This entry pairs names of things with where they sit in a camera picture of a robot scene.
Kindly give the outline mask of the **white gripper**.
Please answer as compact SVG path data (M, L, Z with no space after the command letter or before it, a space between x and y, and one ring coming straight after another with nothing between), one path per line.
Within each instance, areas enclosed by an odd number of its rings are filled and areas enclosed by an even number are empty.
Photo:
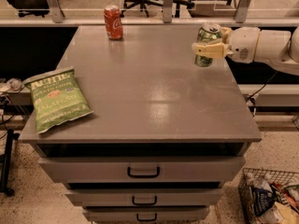
M212 59L222 59L229 55L234 62L252 63L260 32L261 29L257 27L241 27L236 30L232 30L230 27L221 27L223 43L193 43L192 51L196 55Z

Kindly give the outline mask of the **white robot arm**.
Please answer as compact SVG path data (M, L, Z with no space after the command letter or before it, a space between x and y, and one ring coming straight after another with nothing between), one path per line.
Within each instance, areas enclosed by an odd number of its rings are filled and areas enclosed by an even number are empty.
M237 63L265 63L276 71L299 75L299 33L261 30L258 27L228 27L208 25L208 30L221 32L214 41L197 41L192 51L199 56L222 59L229 57Z

